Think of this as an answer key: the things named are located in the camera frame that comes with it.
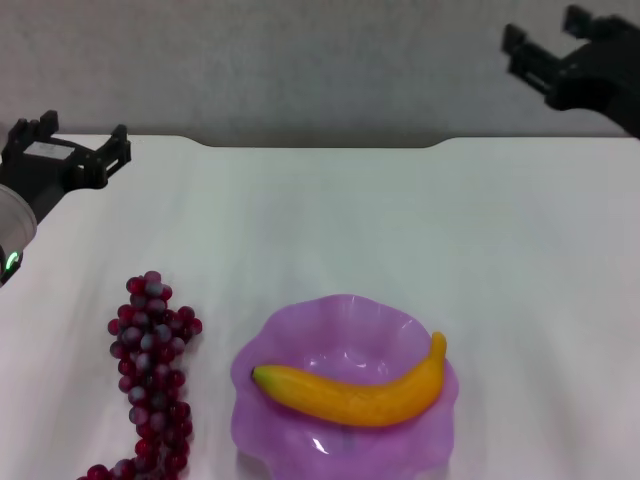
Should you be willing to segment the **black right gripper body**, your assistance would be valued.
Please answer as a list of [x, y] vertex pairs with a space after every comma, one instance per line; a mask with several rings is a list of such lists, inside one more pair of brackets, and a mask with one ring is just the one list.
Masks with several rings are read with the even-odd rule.
[[639, 27], [618, 15], [594, 17], [597, 36], [579, 39], [585, 44], [561, 59], [568, 92], [545, 102], [558, 111], [593, 111], [637, 135]]

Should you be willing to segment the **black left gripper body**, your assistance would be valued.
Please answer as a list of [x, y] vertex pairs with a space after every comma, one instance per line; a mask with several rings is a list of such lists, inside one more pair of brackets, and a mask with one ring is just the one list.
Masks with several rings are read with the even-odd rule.
[[108, 145], [10, 135], [1, 150], [1, 223], [37, 225], [73, 191], [108, 182]]

